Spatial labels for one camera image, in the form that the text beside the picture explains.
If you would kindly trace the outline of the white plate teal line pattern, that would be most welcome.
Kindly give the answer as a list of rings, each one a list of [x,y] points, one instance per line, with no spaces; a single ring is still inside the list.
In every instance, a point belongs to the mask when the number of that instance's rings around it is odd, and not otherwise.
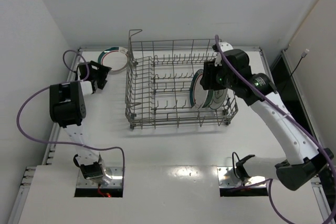
[[[208,107],[212,110],[218,110],[226,100],[227,92],[228,89],[214,91],[212,101]]]

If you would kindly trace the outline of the green red rimmed plate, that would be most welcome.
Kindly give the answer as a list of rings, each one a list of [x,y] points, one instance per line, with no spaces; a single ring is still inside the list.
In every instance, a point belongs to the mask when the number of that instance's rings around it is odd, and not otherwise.
[[[124,47],[105,49],[98,57],[98,63],[111,68],[109,74],[117,74],[126,69],[128,64],[128,50]]]
[[[202,108],[206,108],[211,101],[211,93],[209,90],[204,90],[201,85],[201,79],[203,77],[203,69],[196,71],[190,87],[189,100],[193,110],[199,111]]]

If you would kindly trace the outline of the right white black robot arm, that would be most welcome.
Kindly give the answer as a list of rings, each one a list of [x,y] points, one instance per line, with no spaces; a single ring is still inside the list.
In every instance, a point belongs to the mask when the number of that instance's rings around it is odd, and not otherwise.
[[[241,49],[217,53],[215,60],[204,62],[201,86],[204,90],[230,89],[243,99],[265,122],[285,153],[285,160],[259,158],[249,154],[233,166],[234,182],[245,183],[254,176],[280,181],[295,191],[321,172],[328,159],[333,159],[329,148],[320,148],[299,129],[285,107],[274,83],[264,73],[252,73],[249,56]]]

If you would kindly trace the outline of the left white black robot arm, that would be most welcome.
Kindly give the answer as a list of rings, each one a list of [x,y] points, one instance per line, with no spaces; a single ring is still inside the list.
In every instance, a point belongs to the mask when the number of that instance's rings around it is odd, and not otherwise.
[[[71,143],[74,143],[76,154],[73,162],[80,169],[84,179],[105,184],[107,169],[100,152],[88,147],[89,138],[83,125],[87,115],[84,96],[104,88],[111,68],[90,61],[88,64],[80,63],[77,70],[79,80],[49,87],[49,114],[52,121],[63,128]]]

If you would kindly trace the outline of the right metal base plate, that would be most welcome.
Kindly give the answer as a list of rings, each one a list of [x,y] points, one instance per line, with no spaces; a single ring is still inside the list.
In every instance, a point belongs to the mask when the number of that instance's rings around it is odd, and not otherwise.
[[[233,189],[237,187],[265,188],[267,183],[265,177],[255,176],[242,182],[238,179],[231,166],[217,166],[218,183],[220,189]]]

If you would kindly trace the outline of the metal base plate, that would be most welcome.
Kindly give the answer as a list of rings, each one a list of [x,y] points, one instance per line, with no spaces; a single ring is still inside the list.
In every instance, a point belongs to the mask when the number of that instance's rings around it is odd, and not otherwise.
[[[122,188],[122,167],[107,167],[106,175],[103,178],[102,183],[98,183],[95,180],[85,179],[81,173],[78,172],[76,188],[88,189],[88,188],[97,188],[98,185],[101,185],[101,188],[105,189],[120,189]]]
[[[255,176],[242,182],[238,179],[231,166],[217,166],[218,183],[220,189],[233,189],[237,187],[265,188],[267,183],[265,177]]]

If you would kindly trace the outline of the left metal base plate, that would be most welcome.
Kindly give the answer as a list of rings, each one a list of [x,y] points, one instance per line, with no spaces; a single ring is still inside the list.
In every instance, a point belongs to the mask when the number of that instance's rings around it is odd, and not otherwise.
[[[101,185],[101,188],[105,189],[120,189],[122,188],[122,167],[107,167],[106,175],[103,178],[102,183],[98,183],[95,180],[85,179],[81,173],[78,172],[76,188],[88,189],[88,188],[97,188],[98,185]]]

